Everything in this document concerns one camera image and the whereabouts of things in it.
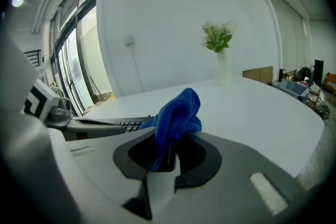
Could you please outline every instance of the blue towel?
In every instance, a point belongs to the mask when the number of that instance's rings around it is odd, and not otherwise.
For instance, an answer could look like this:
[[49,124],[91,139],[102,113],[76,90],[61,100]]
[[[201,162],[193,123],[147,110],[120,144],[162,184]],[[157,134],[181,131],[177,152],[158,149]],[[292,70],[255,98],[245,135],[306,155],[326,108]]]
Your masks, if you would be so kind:
[[201,131],[202,124],[196,116],[200,107],[197,93],[184,89],[177,97],[166,104],[153,119],[143,123],[139,129],[156,127],[155,143],[158,158],[151,171],[159,169],[165,152],[179,141],[185,132]]

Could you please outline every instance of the flowers in vase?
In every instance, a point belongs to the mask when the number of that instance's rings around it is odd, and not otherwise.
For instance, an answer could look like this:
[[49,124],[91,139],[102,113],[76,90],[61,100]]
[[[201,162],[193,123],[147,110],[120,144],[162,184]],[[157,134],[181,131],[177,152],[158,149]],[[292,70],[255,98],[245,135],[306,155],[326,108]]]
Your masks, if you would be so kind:
[[232,34],[237,30],[237,24],[229,21],[224,25],[214,25],[210,22],[202,25],[205,33],[202,45],[214,52],[220,52],[228,48],[228,42],[232,39]]

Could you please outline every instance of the black holder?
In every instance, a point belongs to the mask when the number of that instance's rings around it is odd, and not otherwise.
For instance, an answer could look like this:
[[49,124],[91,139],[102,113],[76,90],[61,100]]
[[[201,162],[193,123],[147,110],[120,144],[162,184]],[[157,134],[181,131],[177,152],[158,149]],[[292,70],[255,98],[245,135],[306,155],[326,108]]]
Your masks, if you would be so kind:
[[285,71],[285,69],[279,69],[279,77],[278,77],[278,81],[281,82],[282,81],[282,74]]
[[[215,146],[197,135],[186,133],[168,149],[156,172],[173,171],[176,154],[180,160],[181,175],[175,179],[175,191],[205,184],[218,172],[222,163],[222,156]],[[125,177],[142,181],[138,196],[126,202],[124,208],[146,219],[152,218],[146,176],[156,159],[155,130],[120,145],[113,154],[115,165]]]

